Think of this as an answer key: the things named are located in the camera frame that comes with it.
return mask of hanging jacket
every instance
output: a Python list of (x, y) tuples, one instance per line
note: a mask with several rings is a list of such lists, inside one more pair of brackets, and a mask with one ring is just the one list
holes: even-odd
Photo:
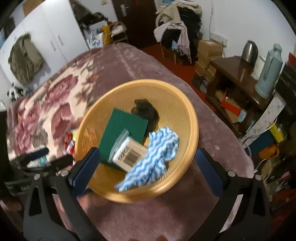
[(16, 79), (26, 86), (40, 71), (44, 59), (30, 40), (30, 34), (18, 38), (8, 59), (10, 69)]

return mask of red floor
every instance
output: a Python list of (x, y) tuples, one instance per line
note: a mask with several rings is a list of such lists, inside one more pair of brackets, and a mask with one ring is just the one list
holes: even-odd
[(196, 94), (202, 99), (202, 101), (206, 103), (212, 110), (215, 110), (213, 106), (211, 106), (209, 103), (206, 102), (205, 94), (200, 90), (196, 89), (191, 83), (193, 79), (193, 75), (196, 73), (194, 70), (194, 64), (192, 66), (189, 66), (189, 65), (183, 65), (182, 62), (179, 62), (177, 65), (175, 65), (175, 63), (172, 60), (163, 58), (160, 44), (152, 45), (142, 50), (145, 53), (156, 58), (172, 73), (174, 73), (176, 76), (178, 76), (179, 78), (184, 80), (186, 83), (188, 83), (191, 86), (191, 88), (196, 92)]

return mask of white wardrobe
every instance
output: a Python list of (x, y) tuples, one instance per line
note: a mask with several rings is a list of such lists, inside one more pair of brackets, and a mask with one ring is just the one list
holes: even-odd
[(10, 70), (8, 58), (12, 46), (23, 34), (31, 41), (45, 63), (32, 84), (42, 85), (66, 63), (88, 50), (68, 0), (45, 0), (13, 30), (0, 49), (0, 65), (9, 81), (21, 85)]

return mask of barcode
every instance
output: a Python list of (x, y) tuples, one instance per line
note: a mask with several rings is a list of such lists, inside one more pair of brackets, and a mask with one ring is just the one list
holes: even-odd
[(134, 152), (132, 149), (128, 152), (126, 157), (124, 158), (123, 162), (128, 164), (129, 166), (133, 167), (134, 164), (139, 160), (141, 157), (140, 154)]

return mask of bed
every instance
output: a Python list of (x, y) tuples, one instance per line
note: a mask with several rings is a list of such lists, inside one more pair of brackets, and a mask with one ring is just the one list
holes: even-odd
[[(43, 146), (49, 148), (49, 160), (63, 155), (66, 133), (79, 127), (87, 109), (110, 89), (137, 79), (163, 80), (183, 91), (198, 116), (198, 148), (204, 147), (226, 170), (243, 177), (253, 176), (253, 163), (234, 134), (193, 89), (155, 58), (125, 43), (81, 54), (32, 96), (13, 103), (7, 118), (9, 157)], [(65, 226), (71, 229), (57, 197), (55, 201)], [(217, 201), (194, 162), (169, 191), (150, 200), (121, 204), (92, 192), (79, 198), (97, 229), (114, 241), (154, 240), (159, 235), (170, 241), (188, 240)], [(233, 219), (237, 204), (225, 228)]]

